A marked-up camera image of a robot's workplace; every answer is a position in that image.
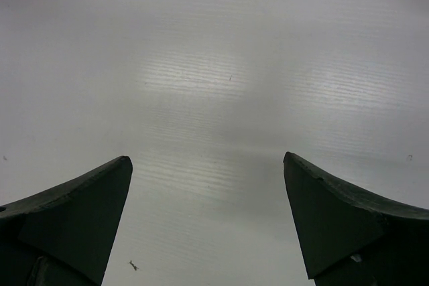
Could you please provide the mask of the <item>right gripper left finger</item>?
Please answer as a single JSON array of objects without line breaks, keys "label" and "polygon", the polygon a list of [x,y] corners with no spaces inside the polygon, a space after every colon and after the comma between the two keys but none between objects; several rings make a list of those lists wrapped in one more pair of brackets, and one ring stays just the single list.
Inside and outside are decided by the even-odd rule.
[{"label": "right gripper left finger", "polygon": [[1,206],[2,285],[101,285],[133,165],[117,157]]}]

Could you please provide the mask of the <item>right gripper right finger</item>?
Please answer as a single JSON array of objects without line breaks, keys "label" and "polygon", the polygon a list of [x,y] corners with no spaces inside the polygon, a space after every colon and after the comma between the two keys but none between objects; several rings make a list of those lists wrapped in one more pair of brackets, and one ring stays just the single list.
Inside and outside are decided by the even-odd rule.
[{"label": "right gripper right finger", "polygon": [[335,177],[295,153],[286,192],[316,285],[427,285],[428,210]]}]

